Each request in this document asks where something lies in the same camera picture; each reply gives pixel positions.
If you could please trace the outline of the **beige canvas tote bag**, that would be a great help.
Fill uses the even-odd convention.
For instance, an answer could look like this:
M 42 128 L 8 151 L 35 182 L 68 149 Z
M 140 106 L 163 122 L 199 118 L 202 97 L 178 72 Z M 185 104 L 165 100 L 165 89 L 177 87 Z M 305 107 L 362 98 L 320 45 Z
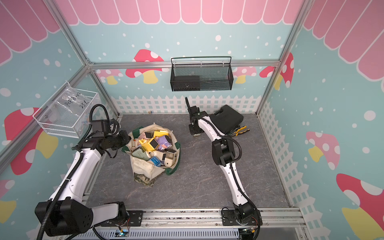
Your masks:
M 172 139 L 172 146 L 166 150 L 173 149 L 177 151 L 177 160 L 173 166 L 170 168 L 165 166 L 165 156 L 166 156 L 166 150 L 155 150 L 153 152 L 148 152 L 151 157 L 156 156 L 161 162 L 162 166 L 157 167 L 155 166 L 150 160 L 144 161 L 142 159 L 138 159 L 132 156 L 132 152 L 136 150 L 137 148 L 141 148 L 141 145 L 139 143 L 139 140 L 141 139 L 141 133 L 143 132 L 151 132 L 154 134 L 154 131 L 157 130 L 163 130 L 169 132 L 169 137 Z M 176 136 L 174 135 L 173 131 L 163 128 L 157 124 L 152 124 L 147 127 L 139 127 L 132 132 L 128 134 L 132 139 L 129 141 L 129 143 L 122 148 L 122 151 L 129 155 L 131 167 L 133 170 L 134 175 L 134 181 L 142 184 L 147 187 L 152 187 L 156 181 L 156 179 L 161 176 L 162 174 L 165 174 L 167 176 L 172 175 L 176 172 L 180 165 L 181 160 L 181 144 L 177 141 Z

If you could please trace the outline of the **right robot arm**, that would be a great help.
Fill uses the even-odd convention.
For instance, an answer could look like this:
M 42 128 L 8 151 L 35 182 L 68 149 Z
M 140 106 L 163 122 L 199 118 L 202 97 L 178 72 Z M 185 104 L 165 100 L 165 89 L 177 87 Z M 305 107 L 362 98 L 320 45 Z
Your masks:
M 237 222 L 245 225 L 254 221 L 259 227 L 263 224 L 260 211 L 246 194 L 236 167 L 236 162 L 242 157 L 242 148 L 230 136 L 239 129 L 244 116 L 228 105 L 209 115 L 199 107 L 191 106 L 188 98 L 185 102 L 190 117 L 190 133 L 194 136 L 205 133 L 211 140 L 212 158 L 230 187 Z

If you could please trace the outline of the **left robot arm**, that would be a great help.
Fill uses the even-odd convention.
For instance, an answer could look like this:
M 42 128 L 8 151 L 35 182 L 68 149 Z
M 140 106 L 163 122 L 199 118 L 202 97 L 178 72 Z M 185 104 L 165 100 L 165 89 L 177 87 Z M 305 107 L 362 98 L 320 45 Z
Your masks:
M 120 129 L 116 119 L 106 117 L 93 120 L 94 110 L 98 107 L 106 110 L 102 104 L 91 108 L 89 129 L 73 147 L 76 155 L 63 181 L 47 201 L 38 203 L 35 208 L 35 214 L 41 224 L 38 240 L 43 239 L 44 235 L 67 235 L 72 239 L 88 230 L 94 231 L 104 223 L 121 226 L 129 220 L 123 202 L 107 203 L 94 208 L 82 203 L 87 184 L 102 156 L 110 156 L 110 151 L 117 153 L 131 140 L 128 133 Z

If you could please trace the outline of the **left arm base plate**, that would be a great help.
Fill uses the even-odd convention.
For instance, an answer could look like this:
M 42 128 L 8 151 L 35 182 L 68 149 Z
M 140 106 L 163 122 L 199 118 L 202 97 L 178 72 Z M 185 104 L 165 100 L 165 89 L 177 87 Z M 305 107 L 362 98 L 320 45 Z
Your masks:
M 108 220 L 101 224 L 102 227 L 140 227 L 143 220 L 143 211 L 126 211 L 125 215 Z

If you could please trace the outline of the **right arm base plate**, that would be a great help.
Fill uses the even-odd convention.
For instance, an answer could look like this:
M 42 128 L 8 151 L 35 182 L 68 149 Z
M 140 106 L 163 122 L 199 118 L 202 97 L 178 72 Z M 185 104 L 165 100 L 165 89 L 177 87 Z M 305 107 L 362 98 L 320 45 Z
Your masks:
M 240 216 L 235 213 L 234 209 L 222 208 L 221 219 L 223 226 L 257 226 L 263 225 L 262 219 L 258 220 L 257 217 L 249 217 L 245 221 L 241 221 Z

